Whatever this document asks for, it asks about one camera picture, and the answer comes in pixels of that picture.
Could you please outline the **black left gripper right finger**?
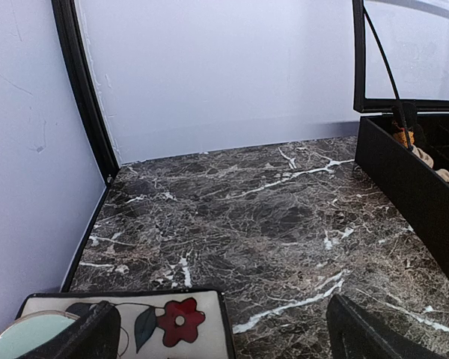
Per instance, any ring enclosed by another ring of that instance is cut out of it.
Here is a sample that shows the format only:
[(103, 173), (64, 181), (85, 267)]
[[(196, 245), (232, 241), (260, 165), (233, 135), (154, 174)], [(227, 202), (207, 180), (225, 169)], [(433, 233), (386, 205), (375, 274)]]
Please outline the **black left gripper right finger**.
[(326, 322), (333, 358), (441, 357), (391, 330), (345, 295), (332, 296)]

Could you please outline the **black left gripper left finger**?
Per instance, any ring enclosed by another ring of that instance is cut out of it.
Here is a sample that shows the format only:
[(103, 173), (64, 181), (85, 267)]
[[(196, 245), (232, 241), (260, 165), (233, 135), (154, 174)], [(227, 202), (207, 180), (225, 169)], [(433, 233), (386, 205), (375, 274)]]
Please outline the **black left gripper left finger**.
[(21, 358), (117, 358), (120, 314), (109, 302), (101, 301), (73, 324)]

